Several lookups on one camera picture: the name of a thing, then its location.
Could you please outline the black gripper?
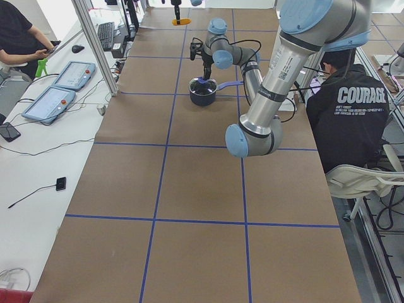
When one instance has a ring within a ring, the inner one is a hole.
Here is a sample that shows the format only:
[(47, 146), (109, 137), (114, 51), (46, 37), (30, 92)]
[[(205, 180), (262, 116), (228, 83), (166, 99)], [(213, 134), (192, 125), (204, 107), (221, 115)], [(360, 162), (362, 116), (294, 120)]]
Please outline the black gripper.
[(202, 52), (202, 60), (203, 60), (203, 67), (204, 67), (204, 71), (203, 71), (203, 81), (206, 81), (207, 79), (210, 79), (211, 76), (211, 66), (213, 64), (213, 58), (211, 55)]
[(174, 6), (175, 19), (173, 20), (173, 24), (179, 24), (179, 6), (181, 5), (182, 1), (171, 0), (170, 3)]

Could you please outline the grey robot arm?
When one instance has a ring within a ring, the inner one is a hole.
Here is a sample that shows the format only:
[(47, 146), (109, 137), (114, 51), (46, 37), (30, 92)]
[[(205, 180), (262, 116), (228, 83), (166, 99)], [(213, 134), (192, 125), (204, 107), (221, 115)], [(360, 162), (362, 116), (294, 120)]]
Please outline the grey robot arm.
[(251, 100), (248, 112), (225, 133), (233, 156), (267, 155), (280, 146), (282, 126), (277, 112), (308, 57), (364, 45), (369, 40), (371, 12), (372, 1), (285, 1), (280, 10), (280, 45), (265, 77), (256, 51), (230, 44), (223, 19), (209, 22), (205, 41), (194, 38), (190, 45), (190, 58), (203, 59), (204, 74), (198, 81), (209, 80), (212, 65), (239, 66)]
[(262, 82), (259, 70), (262, 43), (256, 39), (244, 39), (230, 42), (227, 37), (227, 22), (222, 18), (209, 21), (208, 33), (201, 46), (203, 75), (201, 80), (207, 82), (211, 78), (211, 67), (228, 69), (240, 67), (242, 84), (248, 104), (252, 104), (258, 86)]

